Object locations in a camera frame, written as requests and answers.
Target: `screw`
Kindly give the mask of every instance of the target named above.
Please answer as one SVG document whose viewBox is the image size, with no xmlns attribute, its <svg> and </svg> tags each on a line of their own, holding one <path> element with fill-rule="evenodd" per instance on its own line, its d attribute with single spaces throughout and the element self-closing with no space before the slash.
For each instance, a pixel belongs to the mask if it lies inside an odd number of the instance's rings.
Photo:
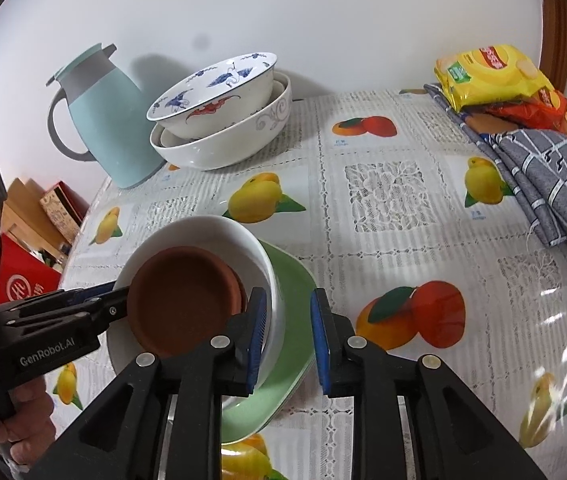
<svg viewBox="0 0 567 480">
<path fill-rule="evenodd" d="M 423 363 L 423 366 L 430 368 L 431 370 L 436 370 L 439 366 L 441 366 L 441 359 L 439 359 L 436 355 L 424 355 L 421 362 Z"/>
<path fill-rule="evenodd" d="M 210 339 L 213 348 L 226 348 L 230 344 L 230 339 L 225 335 L 216 335 Z"/>
<path fill-rule="evenodd" d="M 348 346 L 350 348 L 364 348 L 368 344 L 365 337 L 360 335 L 352 335 L 348 338 Z"/>
<path fill-rule="evenodd" d="M 134 360 L 140 367 L 150 366 L 155 362 L 155 356 L 150 352 L 144 352 L 143 354 L 137 355 L 137 359 Z"/>
</svg>

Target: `fruit print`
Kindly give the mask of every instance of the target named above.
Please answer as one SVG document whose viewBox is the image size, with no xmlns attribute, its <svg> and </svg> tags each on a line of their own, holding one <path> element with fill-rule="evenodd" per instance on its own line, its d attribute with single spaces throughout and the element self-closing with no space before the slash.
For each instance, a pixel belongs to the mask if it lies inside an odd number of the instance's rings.
<svg viewBox="0 0 567 480">
<path fill-rule="evenodd" d="M 121 228 L 118 225 L 119 221 L 119 208 L 113 207 L 99 222 L 97 226 L 97 233 L 89 245 L 92 244 L 105 244 L 110 238 L 123 236 Z"/>
<path fill-rule="evenodd" d="M 371 322 L 370 313 L 381 298 L 368 303 L 356 321 L 356 334 L 373 341 L 385 351 L 405 345 L 417 335 L 417 326 L 410 309 L 399 312 L 387 319 Z"/>
<path fill-rule="evenodd" d="M 222 446 L 222 480 L 286 480 L 273 469 L 263 437 L 257 433 Z"/>
<path fill-rule="evenodd" d="M 305 210 L 303 205 L 284 194 L 276 173 L 258 173 L 232 194 L 224 216 L 244 224 L 254 224 L 269 219 L 275 213 Z"/>
<path fill-rule="evenodd" d="M 77 393 L 77 368 L 75 368 L 73 363 L 64 365 L 62 371 L 59 372 L 57 384 L 52 389 L 52 394 L 59 396 L 59 399 L 64 404 L 73 403 L 80 410 L 83 410 L 79 394 Z"/>
<path fill-rule="evenodd" d="M 482 156 L 471 156 L 468 159 L 468 171 L 464 183 L 467 190 L 466 207 L 477 202 L 488 205 L 499 204 L 504 196 L 513 195 L 508 184 L 501 178 L 499 170 Z"/>
<path fill-rule="evenodd" d="M 397 135 L 395 124 L 387 117 L 366 117 L 361 123 L 367 132 L 377 137 L 394 137 Z"/>
<path fill-rule="evenodd" d="M 553 374 L 545 372 L 532 387 L 531 402 L 519 427 L 519 444 L 524 449 L 538 446 L 566 415 L 567 402 L 561 402 L 557 381 Z"/>
<path fill-rule="evenodd" d="M 410 297 L 417 330 L 435 348 L 448 348 L 463 337 L 466 308 L 459 289 L 448 282 L 427 282 Z"/>
<path fill-rule="evenodd" d="M 377 137 L 394 137 L 397 135 L 397 128 L 387 117 L 372 116 L 341 121 L 332 127 L 332 132 L 343 137 L 359 136 L 365 133 Z"/>
<path fill-rule="evenodd" d="M 366 305 L 355 324 L 357 335 L 385 351 L 405 345 L 419 333 L 435 348 L 449 348 L 463 337 L 465 302 L 452 283 L 432 281 L 399 286 Z"/>
<path fill-rule="evenodd" d="M 366 133 L 366 129 L 363 127 L 363 119 L 361 117 L 356 117 L 354 119 L 349 119 L 347 121 L 341 121 L 332 127 L 332 132 L 336 135 L 350 137 L 358 136 Z"/>
</svg>

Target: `black mount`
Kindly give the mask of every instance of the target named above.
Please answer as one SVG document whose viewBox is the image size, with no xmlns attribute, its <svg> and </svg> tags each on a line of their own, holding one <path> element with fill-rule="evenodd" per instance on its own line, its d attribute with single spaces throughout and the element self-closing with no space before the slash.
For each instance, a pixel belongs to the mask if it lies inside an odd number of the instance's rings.
<svg viewBox="0 0 567 480">
<path fill-rule="evenodd" d="M 254 288 L 248 308 L 224 331 L 183 356 L 140 354 L 100 394 L 30 471 L 28 480 L 217 480 L 221 474 L 222 396 L 252 393 L 246 354 L 266 292 Z M 177 404 L 168 449 L 161 449 L 172 396 Z"/>
<path fill-rule="evenodd" d="M 420 480 L 542 480 L 545 475 L 490 410 L 437 356 L 387 354 L 311 299 L 319 380 L 328 397 L 355 397 L 353 480 L 406 479 L 397 396 L 409 420 Z"/>
</svg>

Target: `wooden frame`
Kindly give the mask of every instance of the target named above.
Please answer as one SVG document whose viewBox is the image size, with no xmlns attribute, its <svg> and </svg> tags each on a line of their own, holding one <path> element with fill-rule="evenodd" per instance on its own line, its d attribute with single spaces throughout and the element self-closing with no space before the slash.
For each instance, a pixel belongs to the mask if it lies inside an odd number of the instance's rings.
<svg viewBox="0 0 567 480">
<path fill-rule="evenodd" d="M 543 0 L 542 19 L 539 68 L 563 92 L 567 81 L 567 0 Z"/>
</svg>

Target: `white bowl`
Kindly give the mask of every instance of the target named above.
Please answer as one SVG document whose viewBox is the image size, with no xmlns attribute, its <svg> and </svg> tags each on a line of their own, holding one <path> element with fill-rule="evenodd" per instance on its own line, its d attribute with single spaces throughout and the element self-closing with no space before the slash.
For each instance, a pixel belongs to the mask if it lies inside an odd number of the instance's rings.
<svg viewBox="0 0 567 480">
<path fill-rule="evenodd" d="M 259 240 L 243 225 L 215 215 L 189 216 L 172 222 L 137 247 L 119 274 L 114 289 L 130 285 L 137 270 L 155 254 L 184 245 L 201 247 L 219 256 L 237 273 L 247 295 L 254 286 L 266 290 L 268 317 L 256 387 L 260 386 L 275 366 L 284 344 L 285 308 L 270 258 Z M 126 318 L 111 323 L 106 331 L 106 343 L 117 374 L 144 352 Z M 236 400 L 228 397 L 223 403 L 224 408 Z"/>
<path fill-rule="evenodd" d="M 146 113 L 182 139 L 201 139 L 256 113 L 268 102 L 277 57 L 256 52 L 191 74 L 161 94 Z"/>
<path fill-rule="evenodd" d="M 286 74 L 275 72 L 270 104 L 256 113 L 204 139 L 187 142 L 156 125 L 150 144 L 169 163 L 179 168 L 216 170 L 236 164 L 261 150 L 284 129 L 292 104 L 292 88 Z"/>
</svg>

